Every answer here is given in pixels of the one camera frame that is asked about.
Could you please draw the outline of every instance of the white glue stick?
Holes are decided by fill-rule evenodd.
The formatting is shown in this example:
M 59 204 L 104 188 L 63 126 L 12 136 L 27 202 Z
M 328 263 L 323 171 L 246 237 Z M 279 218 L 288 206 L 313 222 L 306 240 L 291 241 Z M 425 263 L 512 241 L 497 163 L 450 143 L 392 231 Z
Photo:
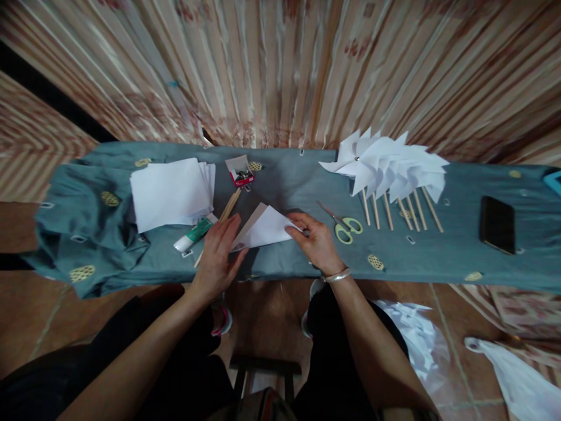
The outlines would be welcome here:
M 190 248 L 193 243 L 199 241 L 210 229 L 210 227 L 212 227 L 217 222 L 217 217 L 215 217 L 212 213 L 208 214 L 202 221 L 195 225 L 191 229 L 191 231 L 189 231 L 186 235 L 175 242 L 175 249 L 180 253 L 183 253 L 185 250 Z

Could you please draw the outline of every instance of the black phone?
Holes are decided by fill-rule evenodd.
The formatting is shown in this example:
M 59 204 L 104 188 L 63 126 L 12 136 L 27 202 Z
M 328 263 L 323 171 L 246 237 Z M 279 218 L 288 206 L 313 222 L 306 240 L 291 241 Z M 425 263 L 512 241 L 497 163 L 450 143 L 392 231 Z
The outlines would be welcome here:
M 483 196 L 479 239 L 503 253 L 515 254 L 514 208 L 490 196 Z

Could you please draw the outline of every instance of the scissors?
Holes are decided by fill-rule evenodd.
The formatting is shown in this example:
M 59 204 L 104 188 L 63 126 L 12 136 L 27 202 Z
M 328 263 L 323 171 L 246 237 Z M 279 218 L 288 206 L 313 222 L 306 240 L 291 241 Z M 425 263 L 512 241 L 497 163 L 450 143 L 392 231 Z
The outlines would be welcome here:
M 362 233 L 362 225 L 360 222 L 358 222 L 356 219 L 354 218 L 341 218 L 340 216 L 337 216 L 336 214 L 334 214 L 332 211 L 330 211 L 329 209 L 327 209 L 320 201 L 317 201 L 317 204 L 320 205 L 324 211 L 326 211 L 327 213 L 329 213 L 329 215 L 331 215 L 331 217 L 333 218 L 333 220 L 335 221 L 335 236 L 337 237 L 337 239 L 342 242 L 343 244 L 351 244 L 352 243 L 352 236 L 351 236 L 351 232 L 354 232 L 355 234 L 360 234 Z M 356 223 L 356 225 L 358 226 L 358 228 L 354 228 L 351 225 L 351 222 Z M 341 238 L 341 232 L 344 232 L 345 235 L 349 238 L 348 240 L 343 240 Z

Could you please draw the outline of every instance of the stack of white paper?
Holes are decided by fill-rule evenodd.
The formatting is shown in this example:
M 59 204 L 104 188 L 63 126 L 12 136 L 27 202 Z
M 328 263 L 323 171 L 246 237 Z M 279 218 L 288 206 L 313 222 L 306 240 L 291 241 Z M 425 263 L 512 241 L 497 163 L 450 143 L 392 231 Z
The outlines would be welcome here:
M 195 225 L 214 210 L 216 166 L 189 158 L 148 164 L 130 177 L 138 232 L 162 225 Z
M 290 240 L 292 237 L 285 231 L 287 226 L 293 226 L 301 231 L 290 219 L 281 215 L 273 207 L 260 203 L 234 239 L 232 251 Z
M 417 187 L 426 187 L 438 203 L 444 190 L 442 168 L 449 162 L 436 154 L 426 152 L 426 146 L 406 145 L 408 132 L 396 140 L 380 132 L 363 135 L 356 131 L 339 145 L 337 162 L 320 163 L 327 171 L 346 175 L 355 180 L 352 196 L 367 188 L 366 197 L 376 199 L 389 190 L 390 202 L 404 199 Z

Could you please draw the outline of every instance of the chopstick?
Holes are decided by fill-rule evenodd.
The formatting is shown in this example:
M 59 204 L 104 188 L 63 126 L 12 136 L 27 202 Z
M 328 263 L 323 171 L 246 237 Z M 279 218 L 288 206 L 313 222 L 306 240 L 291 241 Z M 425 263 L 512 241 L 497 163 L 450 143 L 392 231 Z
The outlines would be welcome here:
M 413 196 L 415 196 L 415 202 L 417 203 L 417 209 L 419 211 L 419 216 L 421 217 L 421 223 L 423 224 L 423 229 L 427 230 L 427 223 L 425 222 L 425 216 L 423 215 L 423 210 L 421 209 L 421 202 L 419 201 L 419 196 L 417 194 L 417 189 L 413 190 Z
M 364 201 L 364 212 L 366 213 L 366 223 L 370 226 L 370 215 L 368 213 L 368 202 L 366 201 L 366 193 L 362 189 L 362 200 Z
M 437 213 L 436 213 L 436 211 L 434 210 L 434 208 L 432 207 L 431 198 L 428 196 L 427 189 L 425 189 L 424 186 L 421 187 L 421 189 L 422 189 L 422 191 L 423 191 L 423 194 L 425 195 L 425 199 L 427 200 L 428 207 L 429 207 L 429 209 L 431 210 L 432 217 L 434 218 L 434 221 L 437 223 L 438 230 L 439 230 L 440 232 L 444 232 L 444 229 L 442 228 L 442 225 L 440 225 L 440 221 L 438 220 Z
M 407 211 L 405 210 L 405 208 L 403 207 L 403 202 L 401 201 L 400 198 L 397 198 L 397 203 L 399 203 L 399 208 L 401 209 L 401 211 L 403 212 L 403 216 L 405 217 L 405 221 L 407 222 L 407 226 L 409 227 L 409 229 L 411 231 L 413 231 L 413 227 L 411 226 L 411 222 L 409 222 L 409 217 L 407 216 Z
M 386 192 L 384 192 L 384 202 L 386 203 L 387 221 L 390 224 L 390 230 L 393 231 L 392 213 L 390 212 L 390 205 L 387 203 Z
M 417 222 L 417 217 L 415 216 L 415 209 L 413 209 L 413 205 L 411 204 L 411 199 L 409 198 L 409 195 L 407 195 L 407 206 L 409 206 L 409 212 L 411 212 L 411 215 L 413 216 L 413 222 L 415 223 L 415 229 L 417 230 L 417 232 L 419 232 L 420 229 L 419 229 L 419 224 Z
M 232 212 L 232 209 L 234 209 L 234 206 L 238 201 L 238 197 L 240 197 L 240 193 L 241 193 L 241 188 L 238 188 L 238 190 L 236 190 L 235 193 L 232 194 L 230 200 L 228 201 L 226 207 L 224 208 L 224 211 L 222 212 L 222 215 L 220 215 L 220 219 L 218 220 L 218 222 L 224 222 L 226 219 L 230 217 L 230 213 Z M 197 261 L 195 262 L 195 266 L 193 267 L 196 268 L 199 266 L 201 257 L 203 257 L 202 251 L 200 252 L 199 258 L 197 259 Z
M 380 220 L 378 219 L 378 206 L 376 206 L 375 194 L 372 194 L 372 203 L 374 204 L 374 218 L 376 218 L 376 228 L 380 229 Z

